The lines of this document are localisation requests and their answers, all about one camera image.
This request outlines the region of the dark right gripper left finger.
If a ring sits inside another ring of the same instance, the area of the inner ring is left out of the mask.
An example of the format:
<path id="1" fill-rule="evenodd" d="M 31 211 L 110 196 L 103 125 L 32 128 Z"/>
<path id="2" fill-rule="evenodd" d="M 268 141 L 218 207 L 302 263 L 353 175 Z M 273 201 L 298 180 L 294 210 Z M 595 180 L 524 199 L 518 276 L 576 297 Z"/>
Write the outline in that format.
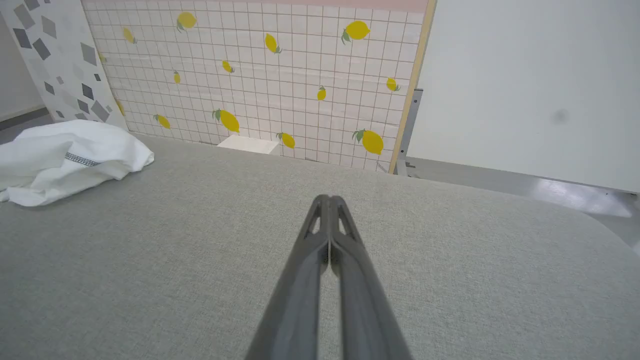
<path id="1" fill-rule="evenodd" d="M 329 196 L 313 199 L 247 349 L 247 360 L 316 360 L 320 284 L 329 260 Z"/>

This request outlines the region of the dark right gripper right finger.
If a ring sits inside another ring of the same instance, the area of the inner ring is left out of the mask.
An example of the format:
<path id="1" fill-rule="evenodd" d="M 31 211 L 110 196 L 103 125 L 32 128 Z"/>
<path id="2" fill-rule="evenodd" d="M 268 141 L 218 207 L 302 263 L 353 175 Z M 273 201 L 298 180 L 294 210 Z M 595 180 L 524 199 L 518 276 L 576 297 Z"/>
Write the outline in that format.
<path id="1" fill-rule="evenodd" d="M 330 198 L 330 265 L 339 280 L 342 358 L 413 359 L 354 218 L 340 196 Z"/>

